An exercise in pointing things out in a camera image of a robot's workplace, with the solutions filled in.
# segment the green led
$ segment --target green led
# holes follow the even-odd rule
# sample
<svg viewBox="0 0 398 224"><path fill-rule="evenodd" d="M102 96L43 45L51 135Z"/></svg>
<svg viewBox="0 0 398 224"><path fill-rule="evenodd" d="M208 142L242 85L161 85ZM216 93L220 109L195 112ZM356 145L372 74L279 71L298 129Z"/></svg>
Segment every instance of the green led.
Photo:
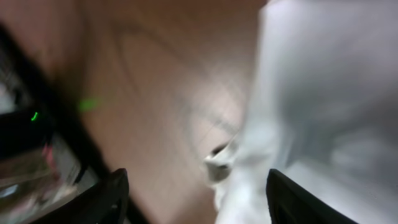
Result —
<svg viewBox="0 0 398 224"><path fill-rule="evenodd" d="M37 115L39 115L39 113L35 112L35 115L33 115L33 118L31 118L30 120L31 121L35 121L37 119Z"/></svg>

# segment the white fabric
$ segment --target white fabric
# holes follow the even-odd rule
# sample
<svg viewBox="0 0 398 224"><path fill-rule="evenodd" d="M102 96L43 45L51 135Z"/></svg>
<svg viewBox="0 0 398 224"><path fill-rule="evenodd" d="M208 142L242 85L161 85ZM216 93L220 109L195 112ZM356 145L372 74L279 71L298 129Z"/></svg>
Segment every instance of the white fabric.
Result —
<svg viewBox="0 0 398 224"><path fill-rule="evenodd" d="M262 10L245 125L205 159L228 165L212 182L217 224L270 223L271 167L358 223L396 223L397 12L395 1L376 0L279 0Z"/></svg>

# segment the wooden floor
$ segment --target wooden floor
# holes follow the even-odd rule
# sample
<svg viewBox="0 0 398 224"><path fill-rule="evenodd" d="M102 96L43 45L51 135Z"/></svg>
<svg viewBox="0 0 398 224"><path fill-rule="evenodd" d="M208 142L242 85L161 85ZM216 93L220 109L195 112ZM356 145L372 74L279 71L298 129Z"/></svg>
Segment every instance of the wooden floor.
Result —
<svg viewBox="0 0 398 224"><path fill-rule="evenodd" d="M263 0L0 0L152 223L213 223L201 159L239 129Z"/></svg>

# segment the green light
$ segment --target green light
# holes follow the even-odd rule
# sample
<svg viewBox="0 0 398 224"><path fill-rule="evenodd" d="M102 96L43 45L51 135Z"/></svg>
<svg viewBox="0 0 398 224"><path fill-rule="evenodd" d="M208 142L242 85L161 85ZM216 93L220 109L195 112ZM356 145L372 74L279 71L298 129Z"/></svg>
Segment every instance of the green light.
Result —
<svg viewBox="0 0 398 224"><path fill-rule="evenodd" d="M36 120L37 119L37 115L38 115L39 113L38 112L35 112L35 115L33 115L33 118L32 119L30 119L31 121L34 121L34 120Z"/></svg>
<svg viewBox="0 0 398 224"><path fill-rule="evenodd" d="M80 102L78 108L81 112L85 112L95 109L99 104L100 101L98 99L85 99Z"/></svg>

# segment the black object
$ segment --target black object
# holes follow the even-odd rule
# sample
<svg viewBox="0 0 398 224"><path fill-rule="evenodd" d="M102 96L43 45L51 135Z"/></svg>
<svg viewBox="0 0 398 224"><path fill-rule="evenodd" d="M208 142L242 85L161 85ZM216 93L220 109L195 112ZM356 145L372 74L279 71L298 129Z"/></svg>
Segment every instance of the black object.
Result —
<svg viewBox="0 0 398 224"><path fill-rule="evenodd" d="M109 177L109 169L105 166L98 148L91 140L83 125L80 123L78 116L65 106L65 101L57 94L55 90L51 89L50 85L48 85L46 80L44 80L44 76L42 75L40 69L26 58L26 56L22 53L22 51L14 43L14 41L1 25L0 51L3 53L0 56L7 57L0 57L0 60L5 59L12 62L12 68L26 87L29 95L35 101L35 105L39 106L40 109L49 116L49 126L46 126L48 123L40 122L42 125L40 126L41 131L40 133L35 134L39 134L40 137L45 139L46 136L48 136L53 130L58 132L65 142L70 146L74 155L79 160L82 169L75 182L80 181L81 177L89 167L94 171L98 178L105 179ZM27 109L25 112L16 112L7 116L11 116L16 120L19 118L25 119L27 114L31 113L29 110L30 109ZM3 124L5 124L5 121L6 119L0 118L0 128ZM31 126L26 126L22 130L30 131L31 128ZM18 152L26 150L27 146L23 145L25 143L20 143L20 150L14 152L6 152L4 148L0 148L0 151L4 152L3 157L15 156ZM10 142L4 141L3 144L9 146ZM148 223L141 211L135 206L131 199L127 201L126 216L131 223Z"/></svg>
<svg viewBox="0 0 398 224"><path fill-rule="evenodd" d="M267 198L272 224L354 224L276 169L269 171Z"/></svg>
<svg viewBox="0 0 398 224"><path fill-rule="evenodd" d="M0 115L0 161L42 147L51 139L53 127L47 117L31 120L36 111L32 106Z"/></svg>
<svg viewBox="0 0 398 224"><path fill-rule="evenodd" d="M105 180L33 224L122 224L128 198L127 172L125 169L118 169Z"/></svg>

